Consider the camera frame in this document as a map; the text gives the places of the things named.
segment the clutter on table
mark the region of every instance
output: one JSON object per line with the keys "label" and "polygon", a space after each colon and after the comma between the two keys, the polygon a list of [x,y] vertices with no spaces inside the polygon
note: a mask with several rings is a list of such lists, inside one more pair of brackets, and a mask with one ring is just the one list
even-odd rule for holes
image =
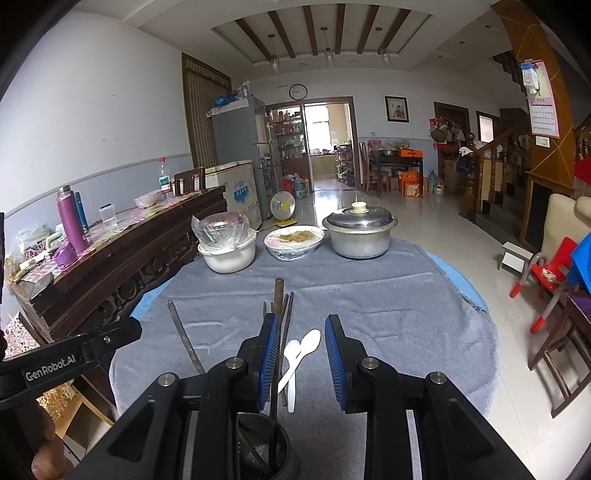
{"label": "clutter on table", "polygon": [[353,202],[350,208],[337,210],[322,220],[330,230],[332,247],[347,258],[379,257],[388,250],[390,230],[398,219],[389,210]]}
{"label": "clutter on table", "polygon": [[313,225],[293,225],[269,233],[265,246],[279,260],[293,261],[310,255],[324,238],[324,230]]}
{"label": "clutter on table", "polygon": [[214,272],[243,270],[255,258],[256,231],[250,228],[246,215],[215,213],[201,221],[193,217],[191,228],[199,240],[197,250]]}

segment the wall clock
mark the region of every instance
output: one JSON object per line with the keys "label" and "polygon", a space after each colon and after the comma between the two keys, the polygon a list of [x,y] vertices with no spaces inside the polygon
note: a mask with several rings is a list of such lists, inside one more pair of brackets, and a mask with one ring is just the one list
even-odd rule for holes
{"label": "wall clock", "polygon": [[294,100],[303,100],[308,96],[308,89],[301,83],[296,83],[290,88],[290,97]]}

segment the refrigerator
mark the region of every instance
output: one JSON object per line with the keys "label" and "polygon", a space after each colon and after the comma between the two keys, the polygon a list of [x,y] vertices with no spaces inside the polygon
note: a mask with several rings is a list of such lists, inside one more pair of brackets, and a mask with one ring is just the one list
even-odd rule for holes
{"label": "refrigerator", "polygon": [[281,163],[275,129],[265,104],[251,95],[211,111],[220,163],[250,160],[261,216],[271,216],[269,203],[281,190]]}

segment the pot lid knob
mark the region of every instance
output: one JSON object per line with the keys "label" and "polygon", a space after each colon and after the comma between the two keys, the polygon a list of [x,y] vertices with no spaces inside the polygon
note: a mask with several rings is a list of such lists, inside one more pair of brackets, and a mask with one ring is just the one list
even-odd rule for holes
{"label": "pot lid knob", "polygon": [[351,213],[367,213],[367,203],[365,202],[353,202],[351,204]]}

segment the ceiling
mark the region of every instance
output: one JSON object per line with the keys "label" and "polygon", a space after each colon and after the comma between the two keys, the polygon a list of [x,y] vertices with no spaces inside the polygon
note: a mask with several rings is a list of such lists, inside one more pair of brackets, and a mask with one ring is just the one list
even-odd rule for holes
{"label": "ceiling", "polygon": [[[273,49],[282,73],[327,68],[320,27],[327,27],[328,45],[335,50],[340,24],[339,68],[411,70],[428,62],[461,70],[511,48],[499,18],[490,10],[494,0],[381,1],[379,6],[363,0],[345,4],[342,21],[339,10],[343,7],[322,0],[82,0],[77,9],[118,18],[150,33],[225,72],[233,83],[273,75],[266,58]],[[306,21],[307,9],[311,22]],[[397,18],[398,23],[403,21],[388,44],[391,64],[387,65],[377,51]],[[281,38],[277,19],[292,55]],[[310,29],[316,38],[316,55],[309,23],[313,23]],[[358,53],[364,26],[367,38]],[[269,34],[275,34],[273,41]]]}

